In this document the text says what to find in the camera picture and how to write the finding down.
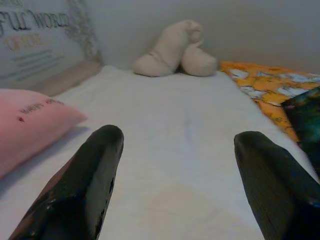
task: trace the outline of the orange patterned fabric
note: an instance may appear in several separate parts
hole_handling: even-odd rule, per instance
[[[320,75],[252,63],[224,61],[221,71],[258,104],[261,111],[295,142],[299,142],[281,103],[320,86]]]

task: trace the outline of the stuffed toy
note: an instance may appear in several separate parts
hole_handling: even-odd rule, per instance
[[[133,64],[133,72],[147,77],[174,74],[178,66],[187,74],[199,77],[213,75],[217,60],[199,47],[203,27],[193,20],[183,20],[167,27],[153,50]]]

